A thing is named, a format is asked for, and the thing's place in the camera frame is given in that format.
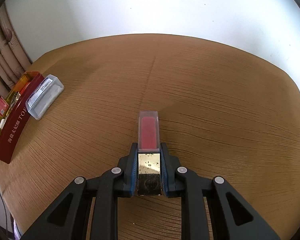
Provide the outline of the red box with barcode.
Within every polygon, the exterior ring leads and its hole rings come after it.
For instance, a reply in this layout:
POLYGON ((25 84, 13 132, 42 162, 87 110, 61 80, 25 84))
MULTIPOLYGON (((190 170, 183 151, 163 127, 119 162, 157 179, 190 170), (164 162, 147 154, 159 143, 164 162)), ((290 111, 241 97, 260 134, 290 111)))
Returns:
POLYGON ((9 104, 3 97, 0 98, 0 116, 4 116, 6 111, 9 109, 9 104))

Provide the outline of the gold tin tray red rim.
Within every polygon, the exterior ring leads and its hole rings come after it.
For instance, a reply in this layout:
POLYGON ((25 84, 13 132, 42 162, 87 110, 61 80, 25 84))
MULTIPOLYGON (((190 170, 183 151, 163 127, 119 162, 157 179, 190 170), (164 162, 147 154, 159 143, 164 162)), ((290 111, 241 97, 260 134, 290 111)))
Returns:
POLYGON ((15 146, 30 117, 25 102, 43 80, 40 72, 25 72, 4 98, 9 109, 0 116, 0 161, 11 162, 15 146))

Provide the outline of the beige floral curtain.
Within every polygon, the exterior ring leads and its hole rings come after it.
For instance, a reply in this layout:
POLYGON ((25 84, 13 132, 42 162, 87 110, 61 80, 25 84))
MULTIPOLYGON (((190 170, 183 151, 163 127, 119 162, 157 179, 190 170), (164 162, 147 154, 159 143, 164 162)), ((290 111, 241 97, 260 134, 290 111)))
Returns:
POLYGON ((14 31, 6 5, 2 5, 0 7, 0 96, 7 96, 31 64, 14 31))

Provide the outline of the gold base clear red box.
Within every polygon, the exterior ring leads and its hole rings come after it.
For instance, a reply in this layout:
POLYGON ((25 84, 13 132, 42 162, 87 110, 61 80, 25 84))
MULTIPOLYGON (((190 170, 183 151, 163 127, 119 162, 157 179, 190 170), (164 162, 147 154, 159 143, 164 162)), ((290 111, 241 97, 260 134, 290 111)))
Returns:
POLYGON ((159 196, 161 185, 159 117, 157 111, 139 112, 138 195, 159 196))

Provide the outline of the clear plastic case with label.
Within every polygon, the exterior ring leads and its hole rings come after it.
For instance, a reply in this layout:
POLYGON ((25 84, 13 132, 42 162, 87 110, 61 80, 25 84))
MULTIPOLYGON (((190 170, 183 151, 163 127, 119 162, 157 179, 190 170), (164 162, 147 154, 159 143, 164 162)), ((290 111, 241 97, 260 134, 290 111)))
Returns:
POLYGON ((49 74, 26 100, 28 113, 36 120, 40 120, 63 90, 64 85, 59 78, 49 74))

